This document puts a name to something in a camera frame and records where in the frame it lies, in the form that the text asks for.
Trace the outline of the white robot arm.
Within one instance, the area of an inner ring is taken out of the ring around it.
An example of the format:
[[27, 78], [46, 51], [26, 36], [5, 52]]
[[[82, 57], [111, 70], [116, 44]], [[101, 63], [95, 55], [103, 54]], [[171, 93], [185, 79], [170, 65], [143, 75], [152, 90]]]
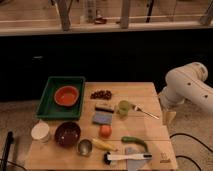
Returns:
[[208, 114], [213, 114], [213, 88], [205, 84], [208, 77], [206, 66], [192, 62], [170, 70], [166, 76], [166, 86], [159, 93], [162, 108], [162, 122], [168, 126], [176, 116], [174, 107], [190, 100]]

